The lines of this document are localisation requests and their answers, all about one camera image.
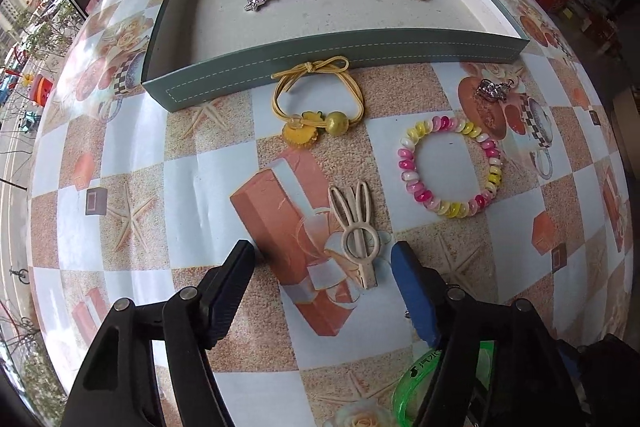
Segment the green shallow tray box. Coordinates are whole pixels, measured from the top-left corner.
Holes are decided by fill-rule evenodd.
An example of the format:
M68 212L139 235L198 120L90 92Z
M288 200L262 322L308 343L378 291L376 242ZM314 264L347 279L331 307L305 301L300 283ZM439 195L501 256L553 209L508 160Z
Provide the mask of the green shallow tray box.
M169 112L335 55L352 67L511 63L527 35L501 0L163 0L141 82Z

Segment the beige bunny hair clip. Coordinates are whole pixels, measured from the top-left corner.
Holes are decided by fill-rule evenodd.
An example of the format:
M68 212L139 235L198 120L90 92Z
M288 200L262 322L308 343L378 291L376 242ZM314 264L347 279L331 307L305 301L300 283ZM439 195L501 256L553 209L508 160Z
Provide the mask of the beige bunny hair clip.
M357 281L363 289L378 285L374 260L381 251L378 231L372 225L373 202L364 181L345 191L329 186L328 199L334 217L343 230L341 245L348 261L357 267Z

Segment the green translucent bangle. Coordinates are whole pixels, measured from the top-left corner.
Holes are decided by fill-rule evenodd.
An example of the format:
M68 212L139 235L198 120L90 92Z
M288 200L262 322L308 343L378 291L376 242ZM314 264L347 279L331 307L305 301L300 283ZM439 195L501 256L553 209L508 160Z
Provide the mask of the green translucent bangle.
M476 366L475 384L465 426L476 426L488 397L495 343L482 341ZM442 351L428 349L402 375L393 393L392 411L399 426L409 427L418 418L420 405L435 375Z

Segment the checkered patterned tablecloth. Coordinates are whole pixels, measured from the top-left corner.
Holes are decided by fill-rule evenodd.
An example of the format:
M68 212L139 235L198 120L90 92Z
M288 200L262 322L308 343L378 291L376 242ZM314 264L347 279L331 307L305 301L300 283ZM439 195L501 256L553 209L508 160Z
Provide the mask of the checkered patterned tablecloth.
M501 0L511 63L352 67L343 55L169 112L141 73L163 0L100 0L44 109L29 266L67 426L399 426L393 393L442 351L417 425L634 426L634 269L620 150L584 66L535 0ZM513 79L505 102L475 94ZM364 181L378 285L345 257L330 185ZM163 309L239 239L255 269L226 337L168 350ZM423 341L390 253L471 295Z

